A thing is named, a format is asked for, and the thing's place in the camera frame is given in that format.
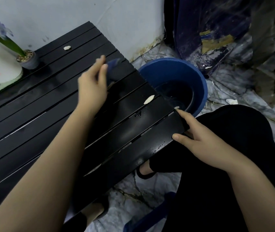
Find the blue bucket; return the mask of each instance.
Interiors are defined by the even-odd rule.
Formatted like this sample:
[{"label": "blue bucket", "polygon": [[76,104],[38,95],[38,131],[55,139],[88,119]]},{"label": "blue bucket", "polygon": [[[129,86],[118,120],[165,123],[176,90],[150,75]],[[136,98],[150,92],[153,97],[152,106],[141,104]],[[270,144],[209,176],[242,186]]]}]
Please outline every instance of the blue bucket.
[{"label": "blue bucket", "polygon": [[183,103],[186,104],[184,110],[194,117],[203,109],[207,100],[206,80],[191,63],[176,58],[160,58],[145,64],[139,69],[139,72],[167,100],[169,100],[170,94],[168,95],[158,88],[162,89],[162,86],[165,85],[177,86],[173,90],[174,93],[181,93],[186,96],[179,100],[186,101]]}]

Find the hand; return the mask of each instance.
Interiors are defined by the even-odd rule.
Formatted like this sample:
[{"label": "hand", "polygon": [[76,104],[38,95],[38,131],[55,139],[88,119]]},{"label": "hand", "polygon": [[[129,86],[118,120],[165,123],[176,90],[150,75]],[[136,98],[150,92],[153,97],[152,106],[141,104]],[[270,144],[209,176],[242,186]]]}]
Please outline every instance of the hand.
[{"label": "hand", "polygon": [[106,87],[107,64],[105,56],[96,59],[95,64],[78,78],[78,106],[77,110],[91,113],[95,116],[104,104],[108,95]]},{"label": "hand", "polygon": [[198,159],[228,173],[234,173],[239,167],[253,163],[197,121],[190,113],[179,109],[177,112],[190,126],[188,131],[193,135],[194,140],[181,134],[173,134],[172,138],[187,147]]}]

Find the potted plant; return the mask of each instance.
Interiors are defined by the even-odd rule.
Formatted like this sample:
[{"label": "potted plant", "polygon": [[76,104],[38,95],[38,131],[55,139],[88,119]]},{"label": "potted plant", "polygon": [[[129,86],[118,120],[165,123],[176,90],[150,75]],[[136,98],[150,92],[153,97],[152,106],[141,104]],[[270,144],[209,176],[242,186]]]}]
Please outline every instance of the potted plant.
[{"label": "potted plant", "polygon": [[39,65],[39,57],[31,50],[22,50],[7,34],[12,32],[0,22],[0,43],[18,54],[16,60],[26,69],[35,69]]}]

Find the marble floor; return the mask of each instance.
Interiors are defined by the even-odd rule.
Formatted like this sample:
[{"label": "marble floor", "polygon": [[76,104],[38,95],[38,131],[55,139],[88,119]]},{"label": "marble floor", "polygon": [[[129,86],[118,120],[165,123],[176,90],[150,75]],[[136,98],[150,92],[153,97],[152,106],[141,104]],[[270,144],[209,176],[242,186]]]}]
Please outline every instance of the marble floor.
[{"label": "marble floor", "polygon": [[[148,61],[166,57],[177,57],[177,55],[172,49],[161,43],[139,57],[133,62],[133,65],[139,69]],[[252,74],[251,70],[221,64],[212,77],[207,80],[208,99],[200,114],[227,105],[226,99],[237,99],[239,104],[253,107],[267,117],[275,140],[275,107],[270,108],[251,89]],[[165,193],[176,192],[180,176],[180,173],[156,174],[151,179],[142,180],[135,173],[131,173],[109,191],[108,214],[91,223],[86,231],[122,231],[128,221],[142,218],[161,204]],[[161,231],[164,222],[165,219],[161,220],[149,231]]]}]

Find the black slatted table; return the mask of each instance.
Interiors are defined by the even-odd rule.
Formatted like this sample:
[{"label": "black slatted table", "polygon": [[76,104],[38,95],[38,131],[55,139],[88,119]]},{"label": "black slatted table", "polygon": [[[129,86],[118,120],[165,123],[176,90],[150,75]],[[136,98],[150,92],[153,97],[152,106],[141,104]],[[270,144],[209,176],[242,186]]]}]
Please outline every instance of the black slatted table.
[{"label": "black slatted table", "polygon": [[[174,109],[90,22],[36,51],[41,64],[0,92],[0,203],[53,140],[78,101],[77,79],[96,58],[121,58],[90,130],[71,215],[187,129]],[[155,99],[144,105],[151,95]],[[86,175],[102,164],[96,171]]]}]

